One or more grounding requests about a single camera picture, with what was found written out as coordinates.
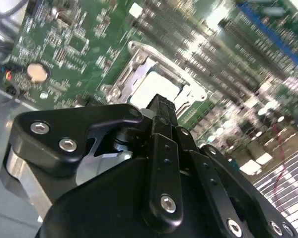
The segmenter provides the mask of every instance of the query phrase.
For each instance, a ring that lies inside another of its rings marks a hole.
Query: bolt head
[[[43,122],[34,122],[31,124],[30,129],[35,134],[44,135],[49,132],[50,128]]]
[[[288,234],[290,234],[292,237],[295,236],[295,234],[292,231],[292,229],[286,223],[283,223],[283,227],[286,230],[286,232],[288,232]]]
[[[228,219],[227,221],[227,226],[229,228],[229,230],[236,236],[236,237],[242,237],[243,232],[241,227],[239,226],[239,224],[232,220],[232,219]]]
[[[283,235],[282,230],[280,229],[280,227],[275,222],[271,221],[270,225],[272,226],[272,228],[273,228],[273,230],[276,234],[278,234],[279,236]]]
[[[73,152],[76,150],[77,144],[75,141],[65,138],[60,140],[59,147],[66,152]]]
[[[176,210],[176,204],[174,200],[169,196],[162,196],[161,200],[161,207],[168,213],[174,213]]]
[[[181,131],[182,131],[182,133],[185,134],[185,135],[188,135],[188,134],[189,134],[189,132],[187,131],[187,129],[182,128]]]
[[[215,151],[215,149],[213,149],[212,147],[209,148],[209,151],[210,151],[212,154],[214,154],[214,155],[217,154],[217,152]]]

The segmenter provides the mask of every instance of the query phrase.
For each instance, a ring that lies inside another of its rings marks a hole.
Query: mounting screw
[[[294,236],[294,232],[289,226],[287,226],[286,223],[283,223],[283,227],[285,228],[286,232],[288,232],[292,237]]]
[[[161,121],[163,124],[168,125],[168,122],[167,122],[167,120],[166,120],[165,118],[163,118],[163,117],[159,117],[159,119],[160,119],[160,121]]]
[[[168,213],[174,213],[175,209],[176,209],[176,205],[175,202],[173,201],[173,199],[169,196],[162,196],[161,200],[161,207]]]
[[[215,151],[215,149],[213,149],[212,147],[209,148],[209,151],[210,151],[212,154],[214,154],[214,155],[217,154],[217,152]]]
[[[75,141],[65,138],[60,140],[59,147],[66,152],[73,152],[74,150],[76,150],[77,144]]]
[[[228,219],[227,225],[229,230],[236,236],[236,237],[242,237],[242,229],[240,228],[239,224],[232,220]]]
[[[144,60],[145,60],[145,57],[143,55],[136,56],[136,63],[143,63]]]
[[[182,128],[181,131],[182,131],[182,133],[185,134],[185,135],[188,135],[188,134],[189,134],[189,132],[188,132],[186,129],[184,129],[184,128]]]
[[[280,229],[280,227],[275,222],[271,221],[270,225],[272,226],[274,232],[276,232],[279,236],[283,235],[282,230]]]
[[[35,122],[32,123],[30,126],[31,131],[33,131],[35,134],[44,135],[50,131],[50,128],[48,125],[46,125],[43,122]]]
[[[136,109],[131,108],[129,112],[131,113],[131,115],[134,115],[135,117],[139,116],[139,112]]]

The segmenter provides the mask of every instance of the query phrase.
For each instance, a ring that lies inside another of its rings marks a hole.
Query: gray metal panel
[[[265,176],[254,186],[287,218],[298,232],[298,154],[285,164],[286,173],[275,182],[283,166]]]
[[[0,94],[0,102],[7,97]],[[0,108],[0,168],[5,153],[11,122],[26,107],[13,103]],[[40,224],[34,207],[8,192],[0,181],[0,238],[34,238]]]

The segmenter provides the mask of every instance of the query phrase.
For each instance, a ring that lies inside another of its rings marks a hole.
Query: ram slot
[[[237,42],[240,42],[242,47],[250,53],[254,58],[256,58],[262,65],[267,67],[270,72],[277,78],[285,81],[288,76],[280,69],[272,60],[265,56],[247,37],[247,34],[240,29],[233,21],[222,20],[219,23],[225,32],[229,33]]]

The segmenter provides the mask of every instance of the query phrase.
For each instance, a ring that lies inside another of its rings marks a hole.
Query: silver screw
[[[186,129],[184,129],[184,128],[182,128],[181,131],[182,131],[182,133],[185,134],[185,135],[188,135],[188,134],[189,134],[189,132],[188,132]]]
[[[39,135],[44,135],[50,131],[49,126],[43,122],[32,123],[30,126],[30,129],[35,134],[39,134]]]
[[[270,225],[272,226],[274,232],[276,232],[276,234],[278,234],[279,236],[283,235],[282,230],[280,229],[280,227],[273,221],[270,222]]]
[[[144,62],[144,60],[145,60],[144,56],[142,56],[142,55],[136,56],[136,62],[137,63],[142,63],[142,62]]]
[[[209,151],[210,151],[212,154],[214,154],[214,155],[217,154],[217,152],[215,151],[215,149],[213,149],[212,147],[209,148]]]
[[[173,199],[169,196],[162,196],[161,200],[161,207],[168,213],[174,213],[176,210],[176,205]]]
[[[40,99],[47,99],[49,97],[49,94],[47,92],[42,92],[40,94]]]
[[[294,236],[294,232],[286,223],[283,223],[283,227],[285,228],[286,232],[288,232],[292,237]]]
[[[228,219],[227,221],[227,225],[229,230],[236,236],[236,237],[242,237],[242,229],[240,228],[239,224],[232,220],[232,219]]]
[[[75,141],[65,138],[60,140],[59,147],[66,152],[73,152],[74,150],[76,150],[77,144]]]

